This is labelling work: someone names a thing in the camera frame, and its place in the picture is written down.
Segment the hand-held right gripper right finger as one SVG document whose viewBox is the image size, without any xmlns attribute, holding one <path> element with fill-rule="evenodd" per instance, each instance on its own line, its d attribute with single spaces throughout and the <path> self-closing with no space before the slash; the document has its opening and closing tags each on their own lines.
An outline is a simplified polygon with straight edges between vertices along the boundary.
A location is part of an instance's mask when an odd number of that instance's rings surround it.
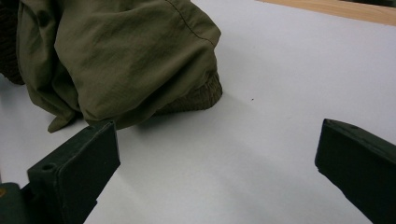
<svg viewBox="0 0 396 224">
<path fill-rule="evenodd" d="M 374 224 L 396 224 L 396 146 L 352 124 L 323 120 L 318 171 Z"/>
</svg>

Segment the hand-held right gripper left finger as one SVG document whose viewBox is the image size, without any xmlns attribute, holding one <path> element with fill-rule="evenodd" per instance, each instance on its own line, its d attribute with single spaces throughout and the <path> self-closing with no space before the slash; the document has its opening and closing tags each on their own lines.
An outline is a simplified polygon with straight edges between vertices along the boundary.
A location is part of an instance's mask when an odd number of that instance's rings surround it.
<svg viewBox="0 0 396 224">
<path fill-rule="evenodd" d="M 49 224 L 83 224 L 120 166 L 112 121 L 86 127 L 28 170 Z"/>
</svg>

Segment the olive green pants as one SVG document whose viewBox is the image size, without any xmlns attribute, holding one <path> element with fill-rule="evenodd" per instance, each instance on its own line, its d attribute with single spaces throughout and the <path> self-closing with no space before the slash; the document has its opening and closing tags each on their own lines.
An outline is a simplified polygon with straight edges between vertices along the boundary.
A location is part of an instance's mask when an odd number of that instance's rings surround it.
<svg viewBox="0 0 396 224">
<path fill-rule="evenodd" d="M 76 117 L 123 129 L 222 95 L 218 26 L 191 0 L 21 0 L 17 58 L 54 133 Z"/>
</svg>

